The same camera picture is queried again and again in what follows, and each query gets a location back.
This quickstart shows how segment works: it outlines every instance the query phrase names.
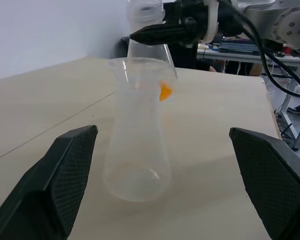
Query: clear plastic flask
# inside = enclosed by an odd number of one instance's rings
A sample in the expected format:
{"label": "clear plastic flask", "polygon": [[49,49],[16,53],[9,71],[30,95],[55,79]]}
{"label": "clear plastic flask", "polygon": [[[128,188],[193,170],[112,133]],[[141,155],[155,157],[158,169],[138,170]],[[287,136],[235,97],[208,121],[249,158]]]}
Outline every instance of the clear plastic flask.
{"label": "clear plastic flask", "polygon": [[171,181],[158,112],[160,82],[175,78],[174,72],[152,58],[118,58],[109,64],[116,78],[117,114],[104,163],[105,185],[123,200],[156,200]]}

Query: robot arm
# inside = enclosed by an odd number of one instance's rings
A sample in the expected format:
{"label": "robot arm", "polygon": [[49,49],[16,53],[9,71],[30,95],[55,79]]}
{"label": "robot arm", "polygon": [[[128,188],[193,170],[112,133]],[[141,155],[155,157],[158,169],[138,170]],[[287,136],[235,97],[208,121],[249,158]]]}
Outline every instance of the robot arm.
{"label": "robot arm", "polygon": [[[300,56],[300,0],[232,0],[232,5],[254,24],[260,37],[286,44]],[[218,0],[177,0],[165,3],[165,23],[147,26],[131,39],[159,45],[201,39],[212,41],[217,31],[226,36],[243,32],[233,12]]]}

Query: wooden table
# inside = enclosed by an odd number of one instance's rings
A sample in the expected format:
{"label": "wooden table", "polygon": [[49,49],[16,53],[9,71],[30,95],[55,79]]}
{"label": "wooden table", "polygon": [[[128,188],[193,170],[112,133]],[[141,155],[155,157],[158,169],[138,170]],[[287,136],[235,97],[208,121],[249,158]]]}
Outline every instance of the wooden table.
{"label": "wooden table", "polygon": [[270,239],[240,175],[231,127],[278,137],[261,78],[178,69],[160,103],[173,179],[155,202],[110,195],[102,167],[116,94],[107,61],[86,57],[0,80],[0,205],[54,139],[97,125],[89,180],[69,240]]}

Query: floor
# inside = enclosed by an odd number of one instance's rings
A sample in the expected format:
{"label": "floor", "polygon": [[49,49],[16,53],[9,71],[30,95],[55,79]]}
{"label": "floor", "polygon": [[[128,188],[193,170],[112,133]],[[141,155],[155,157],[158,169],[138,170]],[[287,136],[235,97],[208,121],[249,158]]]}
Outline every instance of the floor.
{"label": "floor", "polygon": [[[274,70],[275,74],[280,74],[280,72],[276,72],[276,71],[280,71],[279,69],[275,69]],[[272,108],[273,110],[277,110],[278,108],[281,107],[281,105],[283,104],[286,94],[284,92],[282,92],[281,90],[279,90],[278,88],[276,88],[268,79],[268,77],[264,76],[263,77],[266,88],[268,90],[268,95],[272,104]],[[290,79],[281,79],[281,78],[275,78],[276,81],[278,81],[283,87],[287,87],[288,84],[291,82]],[[300,104],[300,98],[296,98],[296,97],[292,97],[290,103],[289,103],[289,107],[296,107]],[[297,132],[300,131],[300,115],[295,115],[295,114],[289,114],[289,117],[295,127],[295,129],[297,130]],[[283,128],[284,126],[282,125],[282,121],[280,119],[280,117],[277,117],[277,122],[279,125],[279,128]],[[295,151],[295,153],[300,157],[300,149]]]}

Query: white wall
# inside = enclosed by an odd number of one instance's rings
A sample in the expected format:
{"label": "white wall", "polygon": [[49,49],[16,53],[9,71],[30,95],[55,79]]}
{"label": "white wall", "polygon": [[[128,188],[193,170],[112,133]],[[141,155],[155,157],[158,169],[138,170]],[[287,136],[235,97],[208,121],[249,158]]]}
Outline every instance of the white wall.
{"label": "white wall", "polygon": [[126,0],[0,0],[0,78],[86,55],[116,57]]}

